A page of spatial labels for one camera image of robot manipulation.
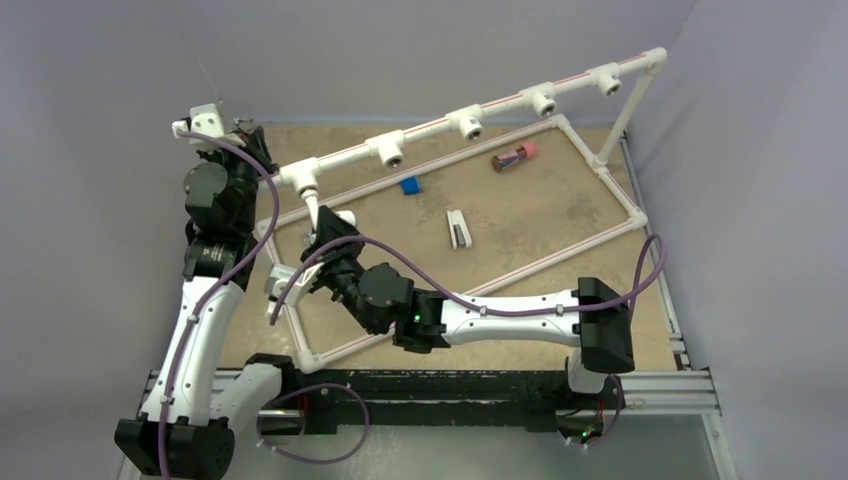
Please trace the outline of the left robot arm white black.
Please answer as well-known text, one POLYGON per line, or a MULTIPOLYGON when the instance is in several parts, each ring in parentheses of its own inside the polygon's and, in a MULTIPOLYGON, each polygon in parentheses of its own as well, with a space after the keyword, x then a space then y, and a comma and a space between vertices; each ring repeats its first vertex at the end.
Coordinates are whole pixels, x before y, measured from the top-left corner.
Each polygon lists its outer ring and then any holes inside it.
POLYGON ((183 180, 185 233, 179 316, 162 369, 139 412, 122 419, 114 441, 144 475, 221 479, 236 440, 267 403, 284 409, 298 382, 283 358, 258 355, 235 382, 213 391, 229 324, 246 293, 255 258, 268 239, 254 236, 262 181, 278 167, 263 127, 236 129, 198 150, 183 180))

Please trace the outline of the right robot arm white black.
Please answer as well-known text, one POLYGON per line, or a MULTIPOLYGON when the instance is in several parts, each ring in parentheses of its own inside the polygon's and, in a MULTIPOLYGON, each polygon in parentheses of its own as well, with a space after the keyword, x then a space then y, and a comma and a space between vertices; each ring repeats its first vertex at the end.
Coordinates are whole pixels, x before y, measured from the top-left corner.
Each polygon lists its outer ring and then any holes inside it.
POLYGON ((607 376, 635 369, 631 310, 595 277, 579 278, 572 290, 540 296, 459 295, 436 282, 419 288, 387 262, 363 267, 358 257, 369 242, 350 222, 320 206, 314 239, 301 255, 304 266, 316 270, 311 290, 328 289, 369 334, 388 335, 394 345, 418 354, 490 340, 570 346, 573 357, 561 392, 576 407, 596 399, 607 376))

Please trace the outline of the white plastic water faucet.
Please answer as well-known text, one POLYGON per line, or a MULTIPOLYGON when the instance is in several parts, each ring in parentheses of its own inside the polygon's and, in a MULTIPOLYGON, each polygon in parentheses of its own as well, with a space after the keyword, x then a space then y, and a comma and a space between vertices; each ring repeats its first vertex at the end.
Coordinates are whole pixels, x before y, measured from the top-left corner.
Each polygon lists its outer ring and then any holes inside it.
MULTIPOLYGON (((307 207, 307 212, 312 225, 311 231, 303 236, 303 240, 306 245, 311 245, 316 239, 317 227, 320 216, 319 210, 321 205, 319 204, 319 194, 315 189, 306 189, 300 194, 300 196, 307 207)), ((350 224, 352 227, 358 226, 358 220, 353 211, 332 210, 332 213, 334 213, 341 220, 350 224)))

